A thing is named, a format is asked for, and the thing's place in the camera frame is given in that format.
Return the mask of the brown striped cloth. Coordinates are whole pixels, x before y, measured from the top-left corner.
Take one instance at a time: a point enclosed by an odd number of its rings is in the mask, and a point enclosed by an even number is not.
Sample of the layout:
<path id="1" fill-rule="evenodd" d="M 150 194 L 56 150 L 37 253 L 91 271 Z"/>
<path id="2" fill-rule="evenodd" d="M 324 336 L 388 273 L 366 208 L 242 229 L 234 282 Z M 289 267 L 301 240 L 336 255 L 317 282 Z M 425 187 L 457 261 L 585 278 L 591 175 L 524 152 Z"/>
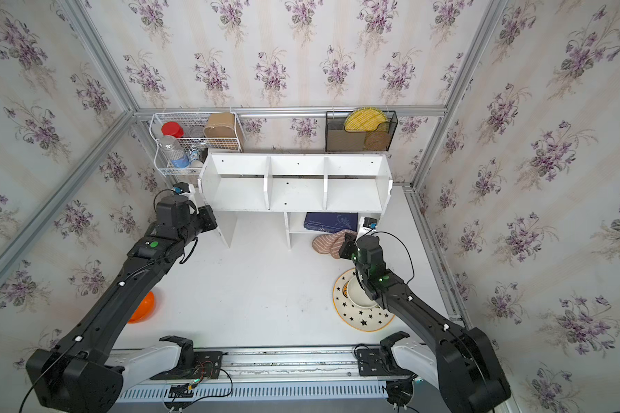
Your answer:
<path id="1" fill-rule="evenodd" d="M 316 237 L 312 242 L 312 248 L 321 255 L 329 255 L 334 259 L 339 259 L 339 251 L 344 244 L 346 237 L 355 237 L 357 234 L 351 230 L 342 230 L 335 233 L 325 233 Z"/>

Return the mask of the white wooden bookshelf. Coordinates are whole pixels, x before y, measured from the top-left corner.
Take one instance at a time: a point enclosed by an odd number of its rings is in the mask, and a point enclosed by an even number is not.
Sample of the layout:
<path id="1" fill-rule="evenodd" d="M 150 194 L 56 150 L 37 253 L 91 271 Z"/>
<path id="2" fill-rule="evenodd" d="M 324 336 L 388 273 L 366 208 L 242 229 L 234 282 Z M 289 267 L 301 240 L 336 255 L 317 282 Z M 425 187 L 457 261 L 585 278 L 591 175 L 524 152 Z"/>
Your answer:
<path id="1" fill-rule="evenodd" d="M 210 205 L 225 244 L 241 213 L 280 213 L 285 225 L 305 213 L 384 215 L 394 185 L 376 154 L 286 154 L 212 151 L 196 199 Z"/>

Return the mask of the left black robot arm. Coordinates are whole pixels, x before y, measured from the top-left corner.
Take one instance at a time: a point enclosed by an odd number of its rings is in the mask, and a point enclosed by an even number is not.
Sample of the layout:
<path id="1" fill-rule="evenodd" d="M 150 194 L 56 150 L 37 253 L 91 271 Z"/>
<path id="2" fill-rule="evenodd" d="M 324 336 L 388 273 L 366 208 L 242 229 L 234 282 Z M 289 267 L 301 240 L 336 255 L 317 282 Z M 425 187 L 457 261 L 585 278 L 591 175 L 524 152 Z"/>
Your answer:
<path id="1" fill-rule="evenodd" d="M 29 357 L 30 390 L 41 406 L 64 412 L 110 410 L 125 384 L 122 368 L 106 364 L 117 338 L 186 246 L 218 226 L 211 206 L 196 206 L 179 194 L 163 198 L 156 215 L 83 319 L 50 350 L 36 349 Z"/>

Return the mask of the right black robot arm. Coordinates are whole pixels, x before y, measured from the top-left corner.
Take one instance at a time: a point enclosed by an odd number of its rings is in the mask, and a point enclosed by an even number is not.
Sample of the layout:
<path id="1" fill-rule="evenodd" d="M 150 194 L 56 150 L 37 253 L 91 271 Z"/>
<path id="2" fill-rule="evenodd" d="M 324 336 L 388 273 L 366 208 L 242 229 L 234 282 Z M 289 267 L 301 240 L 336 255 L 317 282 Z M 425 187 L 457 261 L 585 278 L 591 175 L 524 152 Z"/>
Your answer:
<path id="1" fill-rule="evenodd" d="M 492 342 L 478 328 L 461 327 L 420 299 L 387 268 L 377 234 L 346 235 L 339 256 L 355 265 L 369 299 L 409 327 L 435 358 L 437 390 L 452 412 L 493 412 L 512 395 Z"/>

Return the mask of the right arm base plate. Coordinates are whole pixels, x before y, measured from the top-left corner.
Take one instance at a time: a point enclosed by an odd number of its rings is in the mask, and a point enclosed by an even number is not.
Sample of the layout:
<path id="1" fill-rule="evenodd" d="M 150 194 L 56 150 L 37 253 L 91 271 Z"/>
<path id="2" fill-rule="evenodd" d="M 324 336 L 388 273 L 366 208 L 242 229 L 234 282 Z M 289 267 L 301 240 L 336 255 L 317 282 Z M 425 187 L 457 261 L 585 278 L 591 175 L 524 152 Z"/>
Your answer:
<path id="1" fill-rule="evenodd" d="M 416 377 L 434 371 L 434 359 L 408 346 L 370 346 L 357 344 L 353 355 L 362 377 Z"/>

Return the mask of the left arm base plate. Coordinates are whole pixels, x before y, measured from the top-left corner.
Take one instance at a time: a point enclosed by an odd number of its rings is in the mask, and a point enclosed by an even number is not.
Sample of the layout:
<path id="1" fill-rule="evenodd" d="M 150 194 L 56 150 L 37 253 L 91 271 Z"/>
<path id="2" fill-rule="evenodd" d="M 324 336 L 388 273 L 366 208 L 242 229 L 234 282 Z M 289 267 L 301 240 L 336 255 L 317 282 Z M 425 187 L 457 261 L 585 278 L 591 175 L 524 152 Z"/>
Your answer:
<path id="1" fill-rule="evenodd" d="M 188 367 L 177 366 L 154 375 L 150 380 L 216 380 L 220 375 L 222 359 L 221 351 L 196 351 Z"/>

